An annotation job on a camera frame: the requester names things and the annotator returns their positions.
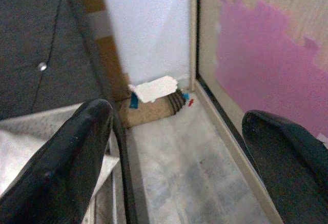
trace beige board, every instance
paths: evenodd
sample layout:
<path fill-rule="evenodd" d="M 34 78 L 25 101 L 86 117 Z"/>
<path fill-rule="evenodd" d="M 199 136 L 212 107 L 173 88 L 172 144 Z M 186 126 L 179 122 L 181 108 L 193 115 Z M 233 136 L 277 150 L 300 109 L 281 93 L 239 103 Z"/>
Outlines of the beige board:
<path fill-rule="evenodd" d="M 254 8 L 259 0 L 243 0 Z M 298 44 L 303 37 L 313 38 L 320 47 L 316 64 L 328 71 L 328 0 L 262 0 L 283 11 L 289 17 L 287 34 Z M 241 133 L 244 115 L 239 106 L 227 95 L 215 79 L 216 46 L 221 3 L 218 0 L 200 2 L 199 72 L 228 117 Z"/>

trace wooden strip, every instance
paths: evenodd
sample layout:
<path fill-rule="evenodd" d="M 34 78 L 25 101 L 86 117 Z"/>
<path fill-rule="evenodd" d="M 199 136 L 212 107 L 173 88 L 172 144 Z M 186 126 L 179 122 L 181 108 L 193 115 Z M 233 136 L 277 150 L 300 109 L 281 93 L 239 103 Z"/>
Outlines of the wooden strip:
<path fill-rule="evenodd" d="M 87 13 L 106 10 L 104 0 L 82 0 Z"/>
<path fill-rule="evenodd" d="M 228 148 L 231 156 L 234 158 L 237 166 L 245 177 L 248 185 L 259 201 L 262 209 L 264 210 L 266 216 L 271 223 L 283 224 L 282 219 L 276 210 L 267 190 L 265 189 L 259 176 L 253 169 L 251 163 L 246 158 L 242 149 L 240 148 L 235 137 L 231 134 L 229 128 L 226 126 L 223 118 L 215 109 L 213 103 L 201 87 L 200 83 L 196 81 L 195 83 L 195 93 L 199 98 L 199 101 L 205 107 L 210 119 L 212 120 L 214 126 L 222 136 L 225 146 Z"/>
<path fill-rule="evenodd" d="M 191 92 L 195 89 L 196 79 L 196 40 L 197 40 L 197 0 L 190 0 L 190 79 L 189 79 L 189 90 Z"/>
<path fill-rule="evenodd" d="M 107 78 L 110 81 L 112 95 L 115 101 L 130 97 L 126 78 L 122 73 L 115 41 L 112 36 L 96 40 L 101 61 L 105 67 Z"/>

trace white wall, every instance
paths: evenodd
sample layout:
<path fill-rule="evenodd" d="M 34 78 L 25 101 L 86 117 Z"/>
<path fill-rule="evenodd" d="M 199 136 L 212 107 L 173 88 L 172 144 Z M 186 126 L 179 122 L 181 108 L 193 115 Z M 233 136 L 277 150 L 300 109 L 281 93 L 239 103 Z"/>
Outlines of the white wall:
<path fill-rule="evenodd" d="M 140 84 L 189 78 L 189 0 L 105 0 L 124 72 Z"/>

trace baseboard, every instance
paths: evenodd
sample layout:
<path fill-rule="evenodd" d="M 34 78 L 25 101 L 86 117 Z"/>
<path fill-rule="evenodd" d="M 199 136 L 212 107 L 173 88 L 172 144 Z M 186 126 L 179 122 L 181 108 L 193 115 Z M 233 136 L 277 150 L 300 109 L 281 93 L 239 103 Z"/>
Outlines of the baseboard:
<path fill-rule="evenodd" d="M 250 186 L 251 190 L 259 201 L 269 221 L 271 223 L 283 224 L 283 221 L 278 211 L 276 210 L 267 190 L 262 184 L 261 179 L 257 175 L 256 171 L 254 170 L 251 163 L 248 161 L 247 157 L 243 153 L 238 142 L 236 141 L 235 137 L 232 135 L 223 118 L 217 112 L 213 103 L 211 102 L 211 100 L 209 99 L 209 97 L 207 96 L 198 81 L 195 82 L 195 93 L 204 108 L 206 109 L 206 112 L 208 113 L 214 126 L 222 136 L 225 146 L 228 148 L 230 154 L 234 158 L 234 161 L 236 162 L 240 171 L 244 175 L 248 185 Z"/>

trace marble floor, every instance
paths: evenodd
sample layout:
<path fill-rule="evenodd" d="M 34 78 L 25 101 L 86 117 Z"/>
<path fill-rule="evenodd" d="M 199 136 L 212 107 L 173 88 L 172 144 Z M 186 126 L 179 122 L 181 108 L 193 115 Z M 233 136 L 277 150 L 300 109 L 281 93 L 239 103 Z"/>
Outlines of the marble floor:
<path fill-rule="evenodd" d="M 127 130 L 140 224 L 269 223 L 197 97 Z"/>

